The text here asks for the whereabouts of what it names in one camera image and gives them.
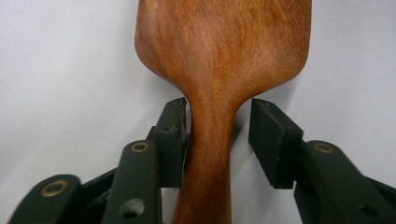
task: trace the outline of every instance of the white surface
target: white surface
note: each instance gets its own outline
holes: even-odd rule
[[[52,175],[86,182],[145,138],[181,93],[134,52],[137,1],[0,4],[0,223]],[[342,148],[368,176],[396,186],[396,2],[314,1],[304,71],[259,98]],[[271,189],[248,146],[249,103],[235,120],[233,223],[299,223],[291,190]],[[169,223],[176,193],[165,191]]]

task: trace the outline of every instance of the spatula head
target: spatula head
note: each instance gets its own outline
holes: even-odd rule
[[[190,100],[239,106],[299,74],[310,18],[310,0],[140,0],[135,48]]]

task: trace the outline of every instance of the wooden spatula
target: wooden spatula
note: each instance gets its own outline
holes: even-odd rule
[[[135,48],[183,91],[191,143],[173,223],[231,223],[230,138],[250,97],[305,64],[311,0],[140,0]]]

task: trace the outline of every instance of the spatula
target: spatula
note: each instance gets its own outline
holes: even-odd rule
[[[297,76],[311,0],[140,0],[136,52],[191,106],[191,142],[174,224],[231,223],[230,140],[247,99]]]

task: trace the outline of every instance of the wooden handle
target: wooden handle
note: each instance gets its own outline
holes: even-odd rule
[[[191,145],[174,224],[231,223],[230,137],[250,97],[303,69],[311,0],[140,0],[136,52],[183,91]]]

